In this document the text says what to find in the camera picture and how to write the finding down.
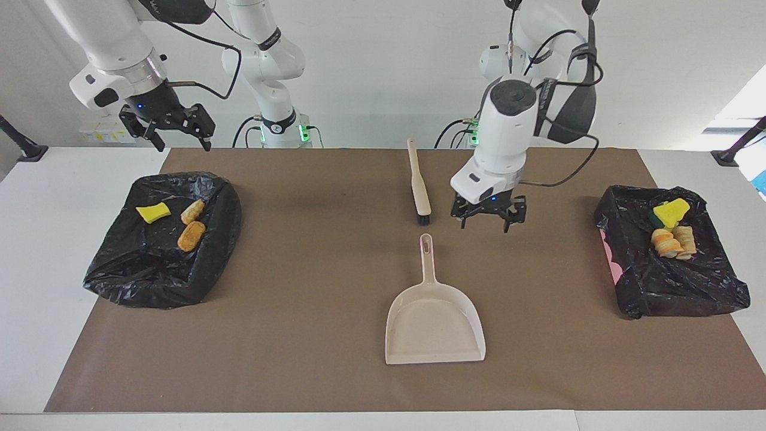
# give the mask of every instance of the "white table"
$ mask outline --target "white table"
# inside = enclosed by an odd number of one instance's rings
[[[156,174],[154,149],[52,148],[0,183],[0,429],[740,429],[757,412],[157,413],[41,414],[96,295],[82,277],[133,181]],[[766,365],[766,202],[736,169],[707,153],[642,151],[660,187],[684,186],[709,203],[753,305],[734,314]]]

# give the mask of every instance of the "blue object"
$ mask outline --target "blue object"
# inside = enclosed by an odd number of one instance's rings
[[[761,173],[761,175],[756,176],[751,181],[753,187],[756,188],[757,191],[763,193],[766,195],[766,170]]]

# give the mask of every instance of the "yellow sponge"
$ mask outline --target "yellow sponge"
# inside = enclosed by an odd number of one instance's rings
[[[139,212],[144,222],[150,225],[162,217],[170,216],[170,208],[165,205],[164,202],[160,202],[154,206],[137,206],[136,211]]]
[[[678,198],[654,207],[654,215],[665,225],[665,229],[672,230],[678,226],[678,222],[683,220],[690,208],[687,201]]]

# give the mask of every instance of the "green light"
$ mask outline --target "green light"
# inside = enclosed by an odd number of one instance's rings
[[[305,126],[299,125],[298,128],[300,129],[300,140],[303,142],[311,140],[311,136],[309,135],[309,132],[306,130]]]

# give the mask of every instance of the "black pole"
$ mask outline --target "black pole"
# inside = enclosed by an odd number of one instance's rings
[[[21,149],[19,162],[37,162],[47,151],[47,145],[37,145],[33,140],[16,130],[2,115],[0,115],[0,129]]]
[[[750,141],[760,135],[764,129],[766,129],[766,117],[761,118],[750,130],[745,132],[739,140],[732,145],[732,148],[723,151],[711,151],[713,158],[721,166],[738,167],[737,162],[734,161],[734,156],[737,155],[739,150],[745,148]]]

